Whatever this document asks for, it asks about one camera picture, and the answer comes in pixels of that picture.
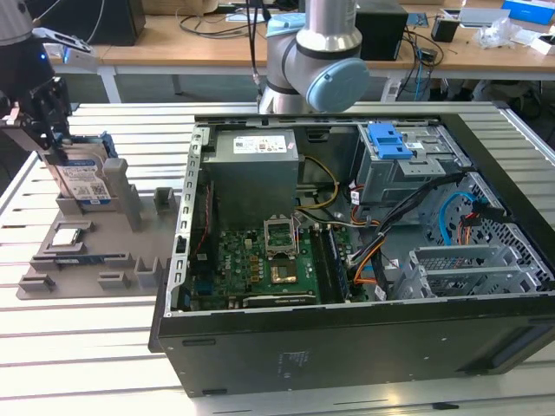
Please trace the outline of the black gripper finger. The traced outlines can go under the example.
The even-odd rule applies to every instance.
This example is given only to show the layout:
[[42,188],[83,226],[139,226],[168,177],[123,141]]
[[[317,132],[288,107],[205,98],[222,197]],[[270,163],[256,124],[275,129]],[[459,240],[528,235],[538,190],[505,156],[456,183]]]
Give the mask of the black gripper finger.
[[67,159],[62,143],[70,137],[68,118],[72,108],[66,81],[53,77],[28,96],[28,135],[33,149],[47,151],[51,159]]

